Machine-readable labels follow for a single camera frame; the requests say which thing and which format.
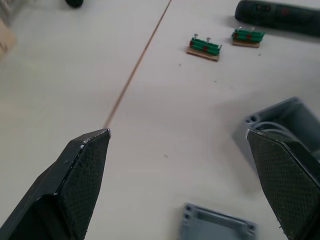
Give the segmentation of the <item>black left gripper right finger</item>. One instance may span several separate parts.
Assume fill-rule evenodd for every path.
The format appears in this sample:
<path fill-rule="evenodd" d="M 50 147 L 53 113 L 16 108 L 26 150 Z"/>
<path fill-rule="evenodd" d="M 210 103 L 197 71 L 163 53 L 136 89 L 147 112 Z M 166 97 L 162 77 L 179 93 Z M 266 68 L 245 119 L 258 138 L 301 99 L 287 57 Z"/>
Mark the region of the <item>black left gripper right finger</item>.
<path fill-rule="evenodd" d="M 320 238 L 320 163 L 300 142 L 277 133 L 246 134 L 263 193 L 289 240 Z"/>

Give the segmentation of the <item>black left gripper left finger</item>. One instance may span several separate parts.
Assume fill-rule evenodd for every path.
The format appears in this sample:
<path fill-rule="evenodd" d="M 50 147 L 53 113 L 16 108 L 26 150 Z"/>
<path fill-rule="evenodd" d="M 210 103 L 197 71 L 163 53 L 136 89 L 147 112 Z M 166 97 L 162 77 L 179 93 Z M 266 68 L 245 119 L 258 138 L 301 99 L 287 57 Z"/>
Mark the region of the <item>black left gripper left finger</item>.
<path fill-rule="evenodd" d="M 111 131 L 71 140 L 0 228 L 2 240 L 83 240 L 96 206 Z"/>

